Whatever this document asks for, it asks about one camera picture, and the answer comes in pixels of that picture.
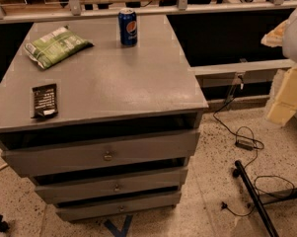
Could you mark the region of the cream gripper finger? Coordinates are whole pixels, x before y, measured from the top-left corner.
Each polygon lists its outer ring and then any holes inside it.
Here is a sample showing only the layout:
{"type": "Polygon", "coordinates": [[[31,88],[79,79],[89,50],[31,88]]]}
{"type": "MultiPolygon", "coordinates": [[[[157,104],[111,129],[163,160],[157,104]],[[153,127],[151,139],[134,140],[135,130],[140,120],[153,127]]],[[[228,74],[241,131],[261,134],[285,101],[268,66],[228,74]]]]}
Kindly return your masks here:
{"type": "Polygon", "coordinates": [[[269,47],[282,46],[282,40],[285,32],[287,21],[283,21],[268,34],[265,34],[261,39],[261,43],[269,47]]]}
{"type": "Polygon", "coordinates": [[[265,106],[265,119],[285,126],[297,113],[297,65],[278,69],[265,106]]]}

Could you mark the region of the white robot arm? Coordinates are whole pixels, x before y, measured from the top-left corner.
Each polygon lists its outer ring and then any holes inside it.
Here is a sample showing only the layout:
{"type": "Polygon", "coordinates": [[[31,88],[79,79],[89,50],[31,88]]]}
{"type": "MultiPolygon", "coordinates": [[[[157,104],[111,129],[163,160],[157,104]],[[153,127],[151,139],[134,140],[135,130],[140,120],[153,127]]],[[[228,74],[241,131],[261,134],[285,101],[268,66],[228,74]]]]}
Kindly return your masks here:
{"type": "Polygon", "coordinates": [[[273,96],[266,105],[266,119],[285,126],[297,112],[297,8],[260,42],[269,47],[281,46],[283,55],[296,62],[286,72],[276,73],[271,87],[273,96]]]}

